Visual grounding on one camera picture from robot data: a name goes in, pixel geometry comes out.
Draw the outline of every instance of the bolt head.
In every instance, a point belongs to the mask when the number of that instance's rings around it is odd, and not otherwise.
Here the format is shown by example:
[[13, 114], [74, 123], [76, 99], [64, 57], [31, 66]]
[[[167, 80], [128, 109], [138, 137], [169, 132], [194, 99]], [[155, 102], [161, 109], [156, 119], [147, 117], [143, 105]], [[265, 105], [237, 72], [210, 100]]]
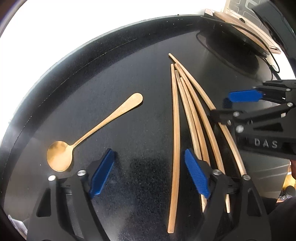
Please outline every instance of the bolt head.
[[55, 176], [55, 175], [51, 175], [51, 176], [49, 176], [48, 177], [48, 180], [49, 181], [53, 181], [53, 180], [55, 180], [57, 177]]
[[242, 125], [239, 125], [235, 128], [237, 133], [242, 133], [244, 131], [244, 127]]
[[213, 174], [216, 175], [216, 176], [220, 176], [222, 174], [222, 172], [220, 170], [218, 170], [218, 169], [214, 169]]
[[251, 177], [250, 177], [249, 175], [247, 175], [247, 174], [243, 175], [242, 178], [243, 178], [244, 180], [246, 180], [246, 181], [251, 180]]
[[86, 170], [80, 170], [77, 172], [77, 176], [84, 176], [86, 174]]
[[233, 112], [233, 116], [234, 117], [238, 117], [239, 116], [239, 112], [238, 111]]

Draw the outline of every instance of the gold spoon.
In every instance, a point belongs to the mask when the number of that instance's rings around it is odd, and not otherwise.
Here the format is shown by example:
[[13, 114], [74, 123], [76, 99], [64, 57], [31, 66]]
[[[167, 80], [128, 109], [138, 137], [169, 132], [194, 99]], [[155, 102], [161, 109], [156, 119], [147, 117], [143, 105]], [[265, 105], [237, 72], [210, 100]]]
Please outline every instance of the gold spoon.
[[47, 162], [50, 167], [57, 171], [63, 172], [68, 169], [72, 162], [72, 152], [73, 149], [91, 134], [102, 128], [104, 125], [108, 124], [110, 121], [116, 119], [117, 117], [128, 112], [132, 108], [138, 106], [143, 101], [143, 96], [140, 93], [135, 93], [129, 97], [120, 107], [118, 107], [111, 115], [109, 115], [105, 120], [103, 120], [96, 127], [91, 129], [73, 145], [68, 145], [64, 141], [56, 141], [51, 144], [47, 151]]

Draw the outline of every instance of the black cable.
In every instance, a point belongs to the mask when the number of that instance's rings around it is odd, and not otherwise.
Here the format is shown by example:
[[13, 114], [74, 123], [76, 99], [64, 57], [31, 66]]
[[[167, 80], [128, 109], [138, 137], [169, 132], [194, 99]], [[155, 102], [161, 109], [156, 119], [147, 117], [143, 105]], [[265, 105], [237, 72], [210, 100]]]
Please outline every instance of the black cable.
[[[279, 70], [279, 65], [278, 65], [276, 59], [274, 58], [272, 52], [270, 51], [269, 47], [268, 47], [268, 46], [262, 41], [262, 39], [261, 39], [260, 37], [258, 37], [258, 36], [257, 36], [256, 34], [254, 34], [252, 31], [250, 31], [250, 30], [248, 30], [248, 29], [246, 29], [246, 28], [244, 28], [244, 27], [242, 27], [242, 26], [239, 26], [239, 25], [233, 24], [233, 23], [227, 23], [227, 22], [224, 22], [224, 21], [221, 21], [221, 20], [217, 20], [217, 19], [213, 19], [213, 18], [208, 18], [208, 17], [205, 17], [205, 16], [201, 16], [201, 17], [202, 17], [202, 18], [209, 19], [209, 20], [212, 20], [212, 21], [215, 21], [215, 22], [218, 22], [218, 23], [221, 23], [221, 24], [227, 24], [227, 25], [231, 25], [231, 26], [233, 26], [233, 27], [241, 28], [241, 29], [245, 30], [246, 32], [248, 32], [249, 34], [253, 35], [253, 36], [254, 36], [255, 38], [257, 38], [257, 39], [258, 39], [258, 40], [259, 40], [259, 41], [265, 46], [265, 48], [268, 50], [268, 52], [270, 53], [270, 55], [272, 56], [274, 62], [276, 63], [276, 65], [277, 65], [277, 67], [278, 67], [278, 71], [276, 71], [275, 69], [274, 69], [274, 71], [275, 71], [276, 73], [279, 73], [279, 71], [280, 71], [280, 70]], [[272, 68], [271, 65], [268, 63], [267, 60], [266, 60], [266, 63], [267, 63], [267, 65], [268, 65], [269, 69]]]

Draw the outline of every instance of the blue gripper pad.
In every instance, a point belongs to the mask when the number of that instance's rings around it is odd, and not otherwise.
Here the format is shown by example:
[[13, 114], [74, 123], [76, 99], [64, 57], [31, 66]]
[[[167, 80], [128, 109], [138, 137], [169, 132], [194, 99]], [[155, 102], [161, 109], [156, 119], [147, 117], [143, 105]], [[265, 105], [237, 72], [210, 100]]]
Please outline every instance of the blue gripper pad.
[[262, 97], [263, 94], [257, 90], [236, 91], [228, 94], [228, 99], [233, 103], [258, 102]]
[[198, 193], [203, 194], [208, 199], [211, 195], [208, 178], [189, 149], [185, 151], [185, 164]]
[[112, 169], [114, 161], [115, 154], [111, 149], [109, 149], [91, 178], [89, 190], [90, 198], [93, 198], [95, 195], [99, 195], [101, 193], [102, 188]]

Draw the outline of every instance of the chopstick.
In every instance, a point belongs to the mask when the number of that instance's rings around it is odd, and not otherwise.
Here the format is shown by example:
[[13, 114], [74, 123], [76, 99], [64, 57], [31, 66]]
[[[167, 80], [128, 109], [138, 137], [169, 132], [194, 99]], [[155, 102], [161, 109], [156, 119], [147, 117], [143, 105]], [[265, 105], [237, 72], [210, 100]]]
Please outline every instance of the chopstick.
[[[189, 92], [190, 92], [190, 94], [191, 94], [191, 96], [193, 98], [193, 101], [194, 101], [194, 103], [195, 103], [195, 105], [197, 107], [197, 110], [198, 110], [198, 112], [200, 114], [200, 117], [201, 117], [201, 119], [202, 119], [202, 121], [204, 123], [207, 135], [209, 137], [209, 140], [210, 140], [210, 143], [211, 143], [211, 146], [212, 146], [212, 149], [213, 149], [213, 153], [214, 153], [214, 156], [215, 156], [215, 160], [216, 160], [218, 169], [225, 174], [225, 169], [224, 169], [224, 165], [223, 165], [223, 162], [222, 162], [222, 157], [221, 157], [221, 153], [220, 153], [220, 150], [219, 150], [219, 147], [218, 147], [218, 143], [217, 143], [217, 140], [215, 138], [212, 127], [211, 127], [211, 125], [209, 123], [209, 120], [207, 118], [207, 115], [205, 113], [205, 110], [203, 109], [203, 106], [202, 106], [200, 100], [198, 99], [197, 94], [195, 93], [192, 85], [190, 84], [187, 76], [185, 75], [185, 73], [181, 69], [180, 65], [176, 63], [175, 67], [179, 71], [179, 73], [182, 76], [184, 82], [186, 83], [186, 85], [188, 87], [188, 90], [189, 90]], [[225, 202], [226, 202], [226, 210], [227, 210], [228, 213], [230, 213], [229, 195], [226, 195]]]
[[[178, 84], [178, 87], [179, 87], [180, 95], [181, 95], [181, 98], [182, 98], [183, 106], [184, 106], [184, 109], [185, 109], [189, 129], [190, 129], [190, 134], [191, 134], [191, 139], [192, 139], [192, 144], [193, 144], [193, 150], [194, 150], [194, 153], [196, 154], [197, 158], [202, 160], [202, 154], [201, 154], [201, 150], [200, 150], [200, 146], [199, 146], [198, 136], [197, 136], [197, 132], [196, 132], [196, 128], [195, 128], [195, 123], [194, 123], [192, 111], [191, 111], [191, 108], [190, 108], [190, 105], [189, 105], [189, 101], [187, 99], [185, 90], [184, 90], [183, 85], [182, 85], [182, 80], [181, 80], [181, 78], [179, 76], [178, 71], [175, 70], [175, 73], [176, 73], [177, 84]], [[207, 199], [205, 198], [204, 195], [200, 195], [200, 197], [201, 197], [201, 201], [202, 201], [202, 211], [204, 211], [204, 209], [205, 209], [205, 207], [207, 205]]]
[[196, 132], [197, 132], [197, 137], [200, 143], [200, 150], [202, 153], [201, 157], [198, 157], [200, 160], [204, 160], [206, 161], [209, 165], [210, 165], [210, 158], [209, 158], [209, 153], [207, 151], [207, 144], [205, 142], [205, 136], [203, 134], [203, 130], [202, 130], [202, 125], [200, 124], [200, 120], [198, 118], [194, 103], [192, 101], [192, 98], [190, 96], [190, 93], [188, 91], [188, 88], [184, 82], [184, 79], [181, 77], [180, 78], [182, 86], [184, 88], [188, 103], [189, 103], [189, 107], [193, 116], [193, 120], [194, 120], [194, 124], [195, 124], [195, 128], [196, 128]]
[[[193, 78], [193, 76], [187, 71], [187, 69], [185, 69], [185, 67], [172, 55], [169, 53], [169, 56], [181, 67], [181, 69], [184, 71], [184, 73], [188, 76], [188, 79], [191, 81], [191, 83], [195, 86], [195, 88], [197, 89], [198, 93], [201, 95], [201, 97], [203, 98], [203, 100], [205, 101], [205, 103], [207, 104], [207, 106], [209, 107], [210, 110], [214, 110], [216, 109], [214, 104], [212, 103], [212, 101], [210, 100], [210, 98], [207, 96], [207, 94], [205, 93], [205, 91], [202, 89], [202, 87], [197, 83], [197, 81]], [[228, 142], [228, 145], [232, 151], [232, 154], [234, 156], [234, 159], [237, 163], [239, 172], [242, 175], [246, 174], [246, 168], [244, 166], [244, 163], [242, 161], [242, 158], [239, 154], [239, 151], [237, 149], [237, 146], [229, 132], [229, 130], [227, 129], [227, 127], [225, 125], [222, 125], [221, 123], [219, 123], [219, 126], [226, 138], [226, 141]]]
[[173, 94], [173, 177], [172, 192], [170, 198], [170, 214], [168, 219], [168, 233], [173, 233], [175, 229], [178, 193], [179, 193], [179, 177], [180, 177], [180, 116], [178, 89], [176, 83], [176, 75], [174, 65], [170, 65], [172, 76], [172, 94]]

